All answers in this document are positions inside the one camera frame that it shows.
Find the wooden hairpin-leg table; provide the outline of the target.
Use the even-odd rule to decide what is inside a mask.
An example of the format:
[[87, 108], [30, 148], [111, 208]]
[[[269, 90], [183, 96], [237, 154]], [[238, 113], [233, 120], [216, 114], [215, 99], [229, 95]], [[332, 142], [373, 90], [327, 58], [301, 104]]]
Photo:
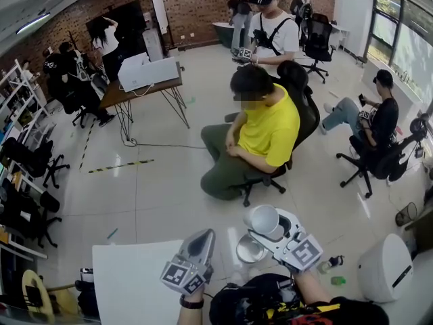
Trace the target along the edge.
[[174, 110], [181, 122], [190, 129], [189, 122], [185, 115], [186, 103], [182, 98], [179, 88], [183, 85], [182, 75], [183, 67], [177, 62], [179, 77], [168, 81], [163, 81], [155, 85], [148, 85], [133, 91], [125, 91], [120, 81], [114, 81], [108, 85], [106, 92], [101, 100], [101, 108], [114, 108], [120, 123], [120, 138], [122, 142], [126, 139], [132, 139], [131, 127], [134, 122], [132, 101], [143, 98], [151, 94], [160, 94], [170, 107]]

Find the black gaming chair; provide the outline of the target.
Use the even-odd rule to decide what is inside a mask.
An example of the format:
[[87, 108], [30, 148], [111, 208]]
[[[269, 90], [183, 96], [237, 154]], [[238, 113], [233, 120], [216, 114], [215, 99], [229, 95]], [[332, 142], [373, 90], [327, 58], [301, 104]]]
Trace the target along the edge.
[[80, 119], [79, 125], [84, 128], [88, 110], [81, 97], [81, 82], [68, 71], [68, 58], [60, 53], [50, 53], [48, 49], [43, 52], [43, 56], [43, 72], [47, 75], [49, 95], [63, 106], [66, 114], [77, 112], [72, 124], [75, 126], [76, 121]]

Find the large black television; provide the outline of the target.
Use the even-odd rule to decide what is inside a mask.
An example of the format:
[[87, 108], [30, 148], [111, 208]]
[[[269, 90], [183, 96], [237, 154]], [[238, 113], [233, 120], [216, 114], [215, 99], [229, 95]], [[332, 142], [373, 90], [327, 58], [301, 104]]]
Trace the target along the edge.
[[110, 9], [101, 16], [118, 23], [114, 35], [119, 42], [119, 47], [128, 56], [134, 56], [146, 50], [143, 40], [146, 22], [139, 0]]

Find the black mesh office chair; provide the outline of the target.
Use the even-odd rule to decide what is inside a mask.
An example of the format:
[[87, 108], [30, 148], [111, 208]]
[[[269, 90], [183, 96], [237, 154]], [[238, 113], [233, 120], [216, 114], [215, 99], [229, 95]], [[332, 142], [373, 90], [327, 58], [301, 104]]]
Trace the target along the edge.
[[329, 72], [318, 67], [320, 62], [331, 62], [333, 53], [336, 48], [329, 44], [332, 33], [332, 24], [328, 17], [323, 14], [313, 13], [306, 20], [306, 41], [304, 42], [303, 51], [306, 57], [313, 60], [311, 65], [303, 64], [302, 67], [307, 69], [307, 74], [317, 73], [322, 78], [322, 83], [326, 83]]

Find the light wooden round stool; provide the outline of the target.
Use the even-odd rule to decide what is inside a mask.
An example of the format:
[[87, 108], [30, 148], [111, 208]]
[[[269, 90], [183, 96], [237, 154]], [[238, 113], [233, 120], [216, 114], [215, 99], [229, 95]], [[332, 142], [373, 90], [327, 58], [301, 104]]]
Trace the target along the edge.
[[48, 325], [80, 319], [81, 309], [72, 289], [74, 284], [47, 288], [43, 278], [28, 269], [22, 276], [22, 293], [30, 317]]

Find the large window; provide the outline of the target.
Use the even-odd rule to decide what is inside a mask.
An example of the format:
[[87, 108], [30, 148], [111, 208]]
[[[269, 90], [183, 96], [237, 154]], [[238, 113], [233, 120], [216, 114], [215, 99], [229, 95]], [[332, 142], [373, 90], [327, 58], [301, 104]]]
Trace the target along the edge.
[[373, 0], [365, 55], [388, 65], [425, 104], [433, 100], [433, 14], [410, 0]]

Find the small white cup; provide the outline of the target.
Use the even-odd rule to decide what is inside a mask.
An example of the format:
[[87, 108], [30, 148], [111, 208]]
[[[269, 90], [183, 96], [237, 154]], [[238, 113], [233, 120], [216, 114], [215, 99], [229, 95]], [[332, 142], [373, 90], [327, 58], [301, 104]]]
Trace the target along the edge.
[[283, 236], [284, 229], [279, 224], [279, 212], [271, 205], [262, 204], [247, 210], [243, 221], [248, 229], [262, 236], [273, 240]]

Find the person's right forearm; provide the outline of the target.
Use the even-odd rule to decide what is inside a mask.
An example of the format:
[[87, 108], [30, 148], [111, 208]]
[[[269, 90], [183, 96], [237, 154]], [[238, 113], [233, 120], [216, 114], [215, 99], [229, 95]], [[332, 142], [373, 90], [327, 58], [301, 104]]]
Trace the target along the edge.
[[331, 295], [322, 287], [311, 271], [293, 273], [292, 277], [306, 305], [331, 302]]

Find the yellow black floor tape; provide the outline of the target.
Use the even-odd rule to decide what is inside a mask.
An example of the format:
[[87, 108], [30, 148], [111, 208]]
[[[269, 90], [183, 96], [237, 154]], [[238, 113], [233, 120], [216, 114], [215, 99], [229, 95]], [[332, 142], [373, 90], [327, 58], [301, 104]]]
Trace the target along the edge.
[[123, 167], [145, 165], [145, 164], [152, 163], [152, 162], [154, 162], [154, 159], [138, 160], [136, 162], [128, 162], [128, 163], [121, 164], [121, 165], [114, 165], [114, 166], [109, 166], [109, 167], [100, 167], [100, 168], [97, 168], [94, 170], [89, 170], [89, 171], [87, 171], [87, 173], [93, 174], [93, 173], [100, 173], [100, 172], [104, 172], [104, 171], [112, 171], [112, 170], [116, 170], [116, 169], [123, 168]]

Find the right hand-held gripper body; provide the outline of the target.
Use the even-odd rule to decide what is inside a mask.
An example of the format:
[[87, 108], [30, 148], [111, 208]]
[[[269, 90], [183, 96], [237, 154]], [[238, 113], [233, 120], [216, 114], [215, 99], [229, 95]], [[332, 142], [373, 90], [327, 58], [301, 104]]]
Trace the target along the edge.
[[309, 270], [323, 254], [323, 249], [312, 234], [307, 234], [303, 227], [298, 227], [291, 234], [275, 241], [273, 257], [293, 272]]

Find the white water dispenser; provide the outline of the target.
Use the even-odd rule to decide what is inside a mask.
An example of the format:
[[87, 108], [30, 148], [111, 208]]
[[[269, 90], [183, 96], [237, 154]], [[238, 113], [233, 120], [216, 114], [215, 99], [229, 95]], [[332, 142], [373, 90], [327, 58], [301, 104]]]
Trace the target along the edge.
[[148, 58], [151, 62], [164, 59], [160, 36], [157, 28], [145, 30], [142, 33]]

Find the white metal shelving rack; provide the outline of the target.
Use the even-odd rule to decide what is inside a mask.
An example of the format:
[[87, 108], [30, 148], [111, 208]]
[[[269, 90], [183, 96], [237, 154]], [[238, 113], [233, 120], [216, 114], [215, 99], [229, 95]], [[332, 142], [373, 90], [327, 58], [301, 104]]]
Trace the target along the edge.
[[0, 149], [10, 137], [23, 144], [41, 126], [49, 112], [30, 84], [19, 61], [0, 72]]

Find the white rounded appliance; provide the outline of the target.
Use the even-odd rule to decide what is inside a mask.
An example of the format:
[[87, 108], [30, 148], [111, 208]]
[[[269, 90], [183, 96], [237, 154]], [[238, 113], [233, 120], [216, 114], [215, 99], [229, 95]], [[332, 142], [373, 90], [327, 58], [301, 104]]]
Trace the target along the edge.
[[390, 303], [401, 298], [413, 277], [413, 262], [407, 246], [396, 234], [366, 251], [357, 263], [361, 294], [369, 301]]

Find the dark green table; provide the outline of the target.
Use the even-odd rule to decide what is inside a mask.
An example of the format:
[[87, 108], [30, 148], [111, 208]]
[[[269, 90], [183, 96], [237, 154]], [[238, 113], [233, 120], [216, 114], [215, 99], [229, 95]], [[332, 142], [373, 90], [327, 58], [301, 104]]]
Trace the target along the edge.
[[[224, 47], [231, 49], [234, 27], [229, 25], [228, 22], [213, 22], [212, 25], [220, 43]], [[244, 41], [246, 40], [247, 33], [243, 26], [240, 34], [240, 47], [245, 47]]]

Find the white rectangular box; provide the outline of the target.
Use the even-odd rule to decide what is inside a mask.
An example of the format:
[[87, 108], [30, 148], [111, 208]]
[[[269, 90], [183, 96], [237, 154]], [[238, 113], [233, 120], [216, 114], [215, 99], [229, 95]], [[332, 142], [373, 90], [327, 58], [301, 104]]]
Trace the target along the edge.
[[173, 57], [151, 62], [146, 53], [124, 59], [118, 71], [118, 80], [125, 91], [179, 77], [177, 62]]

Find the person's black printed shirt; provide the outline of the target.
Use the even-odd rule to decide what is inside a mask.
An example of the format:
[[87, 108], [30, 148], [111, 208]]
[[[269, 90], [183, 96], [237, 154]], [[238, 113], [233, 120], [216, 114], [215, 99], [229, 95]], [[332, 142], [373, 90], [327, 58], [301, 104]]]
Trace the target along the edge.
[[329, 303], [308, 305], [315, 313], [295, 318], [290, 325], [390, 325], [386, 312], [378, 305], [334, 297]]

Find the small white desk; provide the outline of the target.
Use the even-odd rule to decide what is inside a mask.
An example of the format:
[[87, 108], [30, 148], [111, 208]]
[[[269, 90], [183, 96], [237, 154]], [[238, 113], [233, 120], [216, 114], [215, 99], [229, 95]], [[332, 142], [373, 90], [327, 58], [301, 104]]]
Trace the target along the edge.
[[346, 50], [346, 42], [348, 40], [348, 36], [350, 31], [342, 26], [337, 24], [330, 24], [332, 26], [331, 36], [329, 38], [329, 43], [331, 46], [335, 48], [342, 48], [343, 51]]

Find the narrow white board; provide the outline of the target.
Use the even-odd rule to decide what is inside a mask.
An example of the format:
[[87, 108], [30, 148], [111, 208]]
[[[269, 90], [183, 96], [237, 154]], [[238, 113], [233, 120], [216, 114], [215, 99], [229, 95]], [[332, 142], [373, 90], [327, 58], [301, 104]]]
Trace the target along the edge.
[[168, 32], [168, 18], [166, 14], [166, 8], [164, 4], [164, 0], [152, 0], [154, 13], [156, 15], [156, 19], [160, 28], [160, 32], [162, 35], [165, 35]]

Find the white counter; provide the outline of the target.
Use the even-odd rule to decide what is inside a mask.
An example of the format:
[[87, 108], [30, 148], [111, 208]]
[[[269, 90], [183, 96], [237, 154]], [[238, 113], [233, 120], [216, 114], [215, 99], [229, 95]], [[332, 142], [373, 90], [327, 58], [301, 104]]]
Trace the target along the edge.
[[398, 75], [387, 65], [382, 62], [375, 60], [368, 61], [363, 66], [363, 76], [361, 81], [365, 86], [374, 94], [379, 97], [376, 91], [376, 85], [373, 83], [373, 78], [376, 76], [379, 70], [387, 70], [391, 73], [393, 78], [393, 96], [398, 104], [399, 108], [399, 121], [403, 121], [407, 116], [413, 116], [421, 107], [421, 100], [416, 96], [415, 92], [404, 83]]

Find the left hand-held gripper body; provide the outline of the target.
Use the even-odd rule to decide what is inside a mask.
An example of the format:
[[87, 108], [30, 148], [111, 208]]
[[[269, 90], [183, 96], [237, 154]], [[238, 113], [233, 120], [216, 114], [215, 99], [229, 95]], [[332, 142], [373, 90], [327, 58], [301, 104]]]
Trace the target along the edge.
[[166, 263], [160, 281], [173, 291], [184, 296], [192, 296], [208, 284], [214, 269], [209, 261], [194, 263], [176, 254]]

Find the black waste bin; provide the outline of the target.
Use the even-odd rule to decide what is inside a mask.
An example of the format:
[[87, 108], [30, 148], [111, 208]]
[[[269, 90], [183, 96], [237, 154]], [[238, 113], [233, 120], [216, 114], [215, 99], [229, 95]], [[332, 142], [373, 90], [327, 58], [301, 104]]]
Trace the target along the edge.
[[57, 213], [60, 209], [60, 202], [47, 191], [41, 194], [39, 203], [41, 207], [52, 213]]

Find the brown wrist watch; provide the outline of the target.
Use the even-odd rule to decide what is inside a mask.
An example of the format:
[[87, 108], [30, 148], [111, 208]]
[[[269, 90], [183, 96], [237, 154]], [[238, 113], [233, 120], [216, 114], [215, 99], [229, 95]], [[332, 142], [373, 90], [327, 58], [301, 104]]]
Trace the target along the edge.
[[180, 299], [179, 299], [179, 303], [181, 305], [181, 307], [186, 308], [186, 309], [201, 309], [204, 306], [204, 300], [202, 299], [201, 301], [188, 301], [185, 298], [185, 295], [181, 295]]

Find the person's left forearm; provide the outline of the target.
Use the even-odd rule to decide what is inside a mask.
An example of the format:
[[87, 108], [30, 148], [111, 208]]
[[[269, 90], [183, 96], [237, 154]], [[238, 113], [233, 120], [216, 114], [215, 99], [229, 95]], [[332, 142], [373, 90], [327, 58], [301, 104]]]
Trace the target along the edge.
[[[185, 295], [188, 301], [201, 301], [204, 300], [205, 285], [199, 287], [193, 295]], [[186, 309], [181, 307], [177, 325], [202, 325], [203, 315], [202, 309]]]

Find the black chest harness pack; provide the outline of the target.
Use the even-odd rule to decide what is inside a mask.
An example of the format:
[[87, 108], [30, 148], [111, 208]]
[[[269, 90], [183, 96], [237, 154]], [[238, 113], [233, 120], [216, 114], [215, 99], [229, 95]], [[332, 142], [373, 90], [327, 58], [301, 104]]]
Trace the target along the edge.
[[212, 325], [262, 325], [268, 310], [299, 307], [304, 302], [294, 280], [280, 274], [261, 274], [244, 285], [228, 284], [210, 302]]

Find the silver metal bin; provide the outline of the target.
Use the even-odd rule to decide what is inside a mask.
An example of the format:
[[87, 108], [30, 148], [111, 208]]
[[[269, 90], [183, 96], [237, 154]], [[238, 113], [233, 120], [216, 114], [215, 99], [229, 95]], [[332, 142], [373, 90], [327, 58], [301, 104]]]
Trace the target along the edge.
[[237, 258], [248, 264], [262, 261], [268, 254], [268, 250], [255, 241], [249, 234], [244, 234], [236, 246]]

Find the long ceiling light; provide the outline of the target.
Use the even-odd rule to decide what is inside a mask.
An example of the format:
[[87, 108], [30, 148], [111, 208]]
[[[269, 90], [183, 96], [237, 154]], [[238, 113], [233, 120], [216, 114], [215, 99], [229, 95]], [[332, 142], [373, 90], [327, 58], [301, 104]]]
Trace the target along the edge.
[[50, 14], [51, 14], [50, 12], [41, 14], [40, 16], [38, 16], [37, 18], [35, 18], [34, 20], [31, 20], [30, 22], [27, 22], [25, 25], [21, 26], [16, 31], [16, 34], [19, 35], [19, 34], [23, 33], [24, 31], [28, 30], [29, 28], [31, 28], [32, 26], [34, 26], [35, 24], [40, 23], [44, 19], [48, 18], [50, 16]]

